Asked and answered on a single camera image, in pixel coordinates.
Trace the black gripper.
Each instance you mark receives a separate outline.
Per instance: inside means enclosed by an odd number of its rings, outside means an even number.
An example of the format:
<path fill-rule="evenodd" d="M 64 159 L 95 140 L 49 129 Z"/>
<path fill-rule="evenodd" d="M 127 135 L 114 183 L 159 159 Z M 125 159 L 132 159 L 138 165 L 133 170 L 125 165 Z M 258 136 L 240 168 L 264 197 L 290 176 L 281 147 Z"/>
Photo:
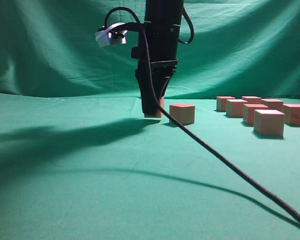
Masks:
<path fill-rule="evenodd" d="M 178 59 L 177 47 L 175 45 L 149 45 L 148 50 L 152 70 L 176 68 Z M 149 71 L 147 70 L 148 64 L 145 46 L 136 45 L 132 47 L 131 58 L 138 60 L 135 77 L 139 85 L 142 112 L 145 115 L 155 115 L 157 112 L 157 103 L 155 99 L 160 100 L 165 96 L 166 89 L 174 73 L 155 72 L 152 75 L 153 94 Z"/>

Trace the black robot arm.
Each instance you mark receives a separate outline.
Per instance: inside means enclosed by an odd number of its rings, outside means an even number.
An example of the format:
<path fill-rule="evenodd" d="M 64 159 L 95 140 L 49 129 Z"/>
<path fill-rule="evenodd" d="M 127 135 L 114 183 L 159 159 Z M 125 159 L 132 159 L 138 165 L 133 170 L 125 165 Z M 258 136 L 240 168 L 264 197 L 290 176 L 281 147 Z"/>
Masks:
<path fill-rule="evenodd" d="M 147 0 L 144 31 L 139 33 L 138 45 L 131 56 L 138 59 L 137 79 L 142 111 L 155 115 L 168 82 L 176 72 L 177 48 L 184 2 L 182 0 Z"/>

